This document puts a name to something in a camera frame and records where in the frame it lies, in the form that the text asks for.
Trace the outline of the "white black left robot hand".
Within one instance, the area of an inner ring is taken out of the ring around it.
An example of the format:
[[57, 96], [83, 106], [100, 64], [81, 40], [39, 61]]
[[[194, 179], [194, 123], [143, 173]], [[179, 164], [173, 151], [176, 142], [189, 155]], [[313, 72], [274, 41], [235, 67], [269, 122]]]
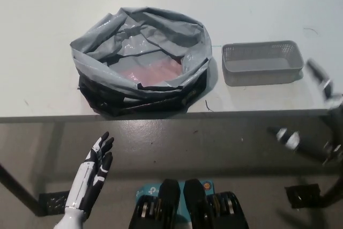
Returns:
[[91, 213], [113, 162], [113, 142], [114, 138], [105, 132], [94, 143], [74, 178], [65, 213], [71, 210], [80, 210], [87, 215]]

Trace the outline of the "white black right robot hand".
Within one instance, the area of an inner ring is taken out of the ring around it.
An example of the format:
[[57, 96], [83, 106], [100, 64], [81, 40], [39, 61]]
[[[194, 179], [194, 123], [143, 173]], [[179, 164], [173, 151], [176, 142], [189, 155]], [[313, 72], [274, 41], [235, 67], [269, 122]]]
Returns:
[[306, 66], [323, 92], [327, 114], [321, 119], [330, 128], [332, 138], [325, 143], [324, 147], [319, 148], [310, 139], [302, 136], [299, 131], [291, 131], [283, 127], [268, 127], [267, 131], [287, 149], [325, 164], [331, 160], [338, 160], [342, 156], [342, 94], [333, 92], [332, 79], [314, 60], [308, 60]]

